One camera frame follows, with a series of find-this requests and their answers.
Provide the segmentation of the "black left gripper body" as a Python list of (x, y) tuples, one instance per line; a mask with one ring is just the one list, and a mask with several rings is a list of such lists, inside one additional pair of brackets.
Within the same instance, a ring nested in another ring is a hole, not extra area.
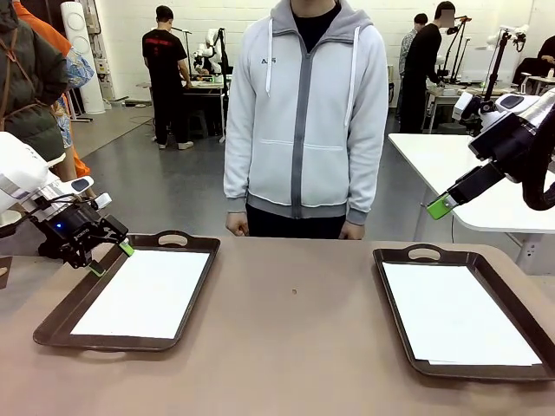
[(35, 219), (33, 224), (46, 237), (38, 254), (63, 260), (74, 268), (90, 265), (92, 250), (104, 237), (101, 217), (88, 204), (68, 205), (51, 219)]

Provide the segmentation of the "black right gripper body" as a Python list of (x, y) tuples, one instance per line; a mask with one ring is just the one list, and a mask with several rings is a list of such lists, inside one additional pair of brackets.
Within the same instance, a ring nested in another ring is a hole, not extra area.
[(469, 148), (479, 160), (490, 160), (512, 182), (521, 183), (536, 133), (536, 127), (526, 119), (504, 114), (474, 138)]

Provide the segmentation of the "person's right hand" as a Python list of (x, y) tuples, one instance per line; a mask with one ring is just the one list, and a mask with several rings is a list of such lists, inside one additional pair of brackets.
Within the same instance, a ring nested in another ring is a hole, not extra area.
[(235, 237), (248, 237), (248, 218), (245, 212), (229, 212), (225, 221), (226, 229)]

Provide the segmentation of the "person's left hand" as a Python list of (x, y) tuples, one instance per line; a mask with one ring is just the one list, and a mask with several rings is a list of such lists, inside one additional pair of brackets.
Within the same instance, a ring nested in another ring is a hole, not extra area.
[(341, 229), (339, 238), (341, 240), (355, 240), (360, 241), (365, 237), (365, 226), (360, 224), (353, 224), (345, 221)]

